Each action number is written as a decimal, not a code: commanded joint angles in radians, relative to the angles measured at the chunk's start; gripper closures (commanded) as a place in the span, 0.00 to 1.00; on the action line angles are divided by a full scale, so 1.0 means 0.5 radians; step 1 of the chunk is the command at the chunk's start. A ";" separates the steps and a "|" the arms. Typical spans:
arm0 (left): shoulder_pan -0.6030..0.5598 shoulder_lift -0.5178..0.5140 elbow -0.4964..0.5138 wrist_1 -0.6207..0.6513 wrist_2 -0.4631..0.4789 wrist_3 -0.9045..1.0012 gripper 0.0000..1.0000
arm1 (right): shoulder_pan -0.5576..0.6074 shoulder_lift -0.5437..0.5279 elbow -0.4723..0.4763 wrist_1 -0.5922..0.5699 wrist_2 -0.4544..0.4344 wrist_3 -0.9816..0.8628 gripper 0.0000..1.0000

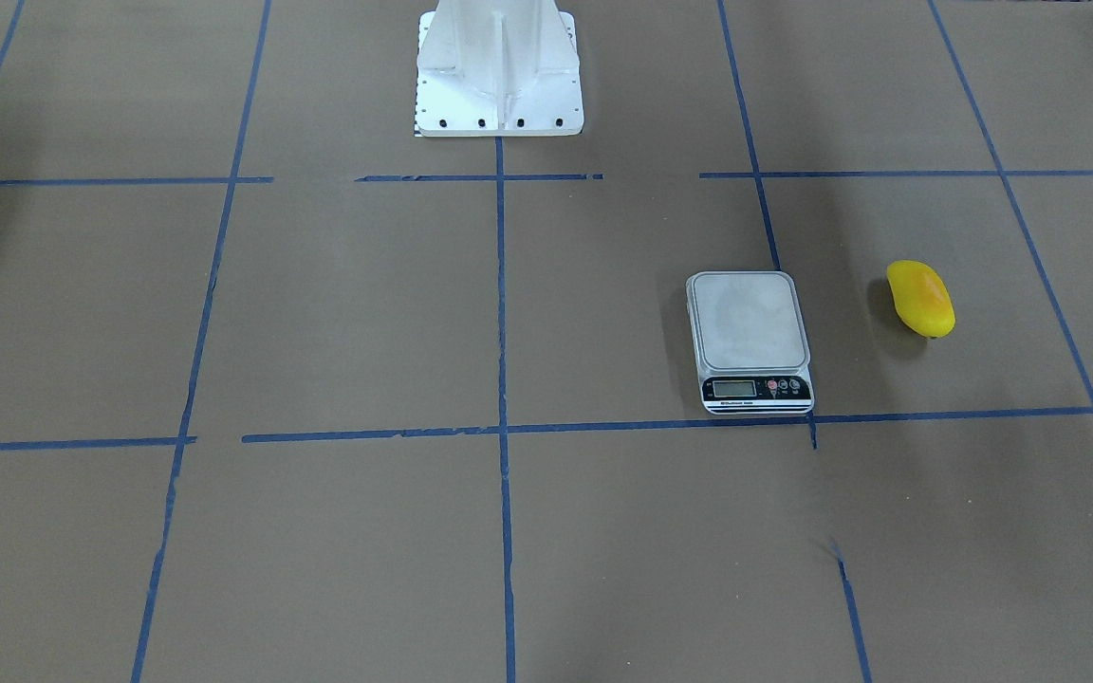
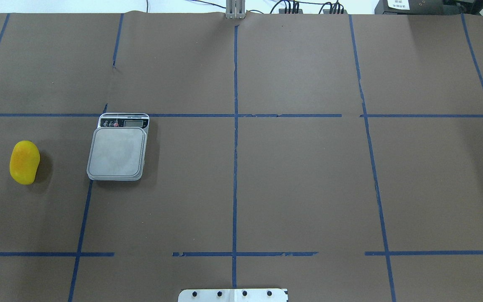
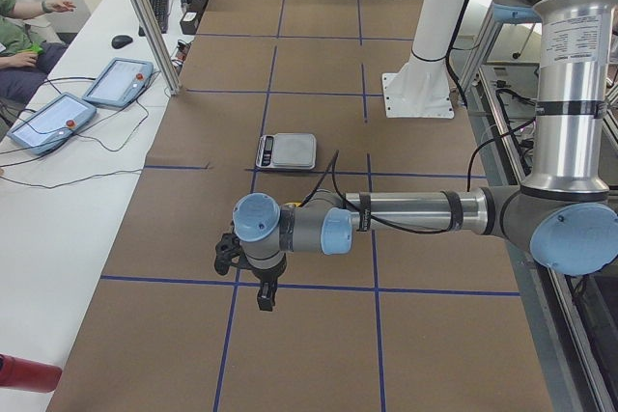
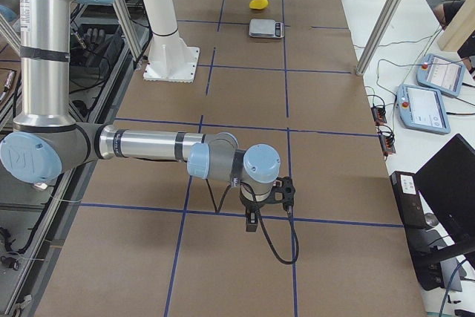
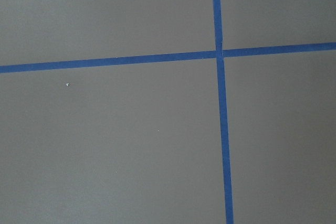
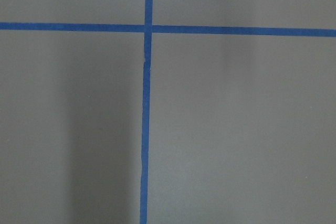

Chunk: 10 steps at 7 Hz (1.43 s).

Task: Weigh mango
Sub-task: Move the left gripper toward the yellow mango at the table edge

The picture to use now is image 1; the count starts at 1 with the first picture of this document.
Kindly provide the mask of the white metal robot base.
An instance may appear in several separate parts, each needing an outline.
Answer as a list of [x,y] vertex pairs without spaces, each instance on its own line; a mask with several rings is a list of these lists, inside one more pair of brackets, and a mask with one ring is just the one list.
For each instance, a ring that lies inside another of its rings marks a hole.
[[420,14],[414,133],[578,136],[577,25],[555,1],[439,1]]

